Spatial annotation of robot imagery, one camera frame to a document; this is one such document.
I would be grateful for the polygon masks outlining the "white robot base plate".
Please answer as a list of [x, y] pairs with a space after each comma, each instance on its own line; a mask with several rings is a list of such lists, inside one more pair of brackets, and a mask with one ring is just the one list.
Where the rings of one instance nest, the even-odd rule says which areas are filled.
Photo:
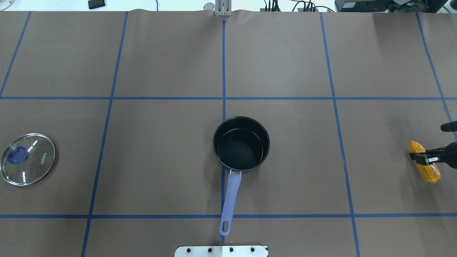
[[187, 246], [178, 247], [175, 257], [269, 257], [267, 246]]

